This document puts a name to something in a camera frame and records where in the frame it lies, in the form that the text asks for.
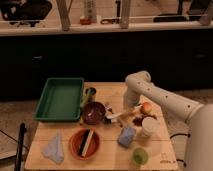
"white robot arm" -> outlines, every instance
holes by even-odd
[[[213,104],[203,105],[156,87],[146,71],[130,74],[125,81],[124,108],[137,105],[143,94],[189,125],[184,171],[213,171]]]

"green tray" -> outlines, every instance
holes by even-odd
[[[35,120],[77,121],[83,85],[83,78],[49,78],[39,100]]]

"red apple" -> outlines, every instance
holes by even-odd
[[[149,114],[152,111],[152,104],[150,102],[142,103],[140,107],[140,112],[144,114]]]

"dark bowl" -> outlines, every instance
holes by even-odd
[[[99,124],[105,117],[105,107],[100,102],[86,104],[82,111],[83,121],[89,125]]]

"white cup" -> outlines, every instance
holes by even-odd
[[[152,134],[156,133],[159,128],[159,123],[157,119],[153,117],[146,117],[142,121],[141,134],[143,137],[150,137]]]

